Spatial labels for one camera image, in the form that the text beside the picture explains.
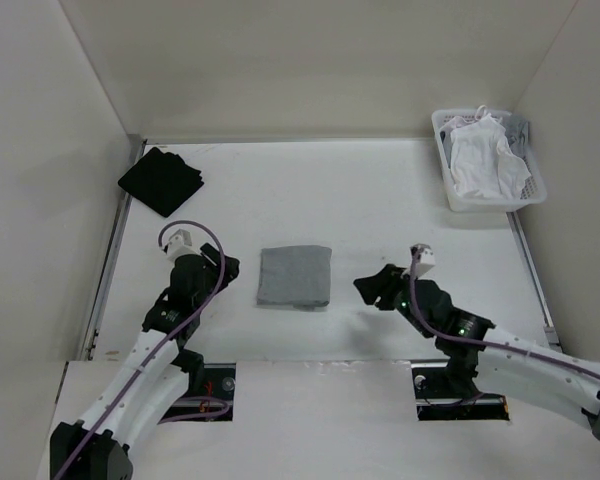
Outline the grey tank top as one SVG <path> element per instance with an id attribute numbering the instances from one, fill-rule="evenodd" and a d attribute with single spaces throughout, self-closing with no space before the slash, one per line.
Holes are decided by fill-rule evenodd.
<path id="1" fill-rule="evenodd" d="M 331 300 L 332 249 L 294 245 L 261 250 L 256 302 L 261 306 L 315 310 Z"/>

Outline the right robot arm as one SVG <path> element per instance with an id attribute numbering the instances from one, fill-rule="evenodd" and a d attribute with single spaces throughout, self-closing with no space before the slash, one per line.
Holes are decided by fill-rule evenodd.
<path id="1" fill-rule="evenodd" d="M 535 345 L 491 320 L 453 305 L 432 280 L 385 265 L 354 280 L 363 302 L 399 312 L 447 356 L 444 384 L 472 398 L 497 394 L 554 412 L 589 430 L 600 442 L 600 363 Z"/>

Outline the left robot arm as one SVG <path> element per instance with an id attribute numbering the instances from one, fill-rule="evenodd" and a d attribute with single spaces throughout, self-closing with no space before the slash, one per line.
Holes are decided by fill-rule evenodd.
<path id="1" fill-rule="evenodd" d="M 133 458 L 155 427 L 229 420 L 235 369 L 206 364 L 186 344 L 202 310 L 239 274 L 239 262 L 209 243 L 193 252 L 169 245 L 168 286 L 147 312 L 113 380 L 72 423 L 49 440 L 52 479 L 130 479 Z"/>

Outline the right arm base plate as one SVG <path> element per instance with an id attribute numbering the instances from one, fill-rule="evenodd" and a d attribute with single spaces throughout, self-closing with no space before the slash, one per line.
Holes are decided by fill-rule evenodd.
<path id="1" fill-rule="evenodd" d="M 411 375 L 419 421 L 509 421 L 506 398 L 452 381 L 444 362 L 415 363 Z"/>

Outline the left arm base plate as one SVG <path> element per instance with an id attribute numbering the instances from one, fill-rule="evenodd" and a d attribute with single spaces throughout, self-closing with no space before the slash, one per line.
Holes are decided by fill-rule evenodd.
<path id="1" fill-rule="evenodd" d="M 205 365 L 186 392 L 167 410 L 163 422 L 232 421 L 236 365 Z"/>

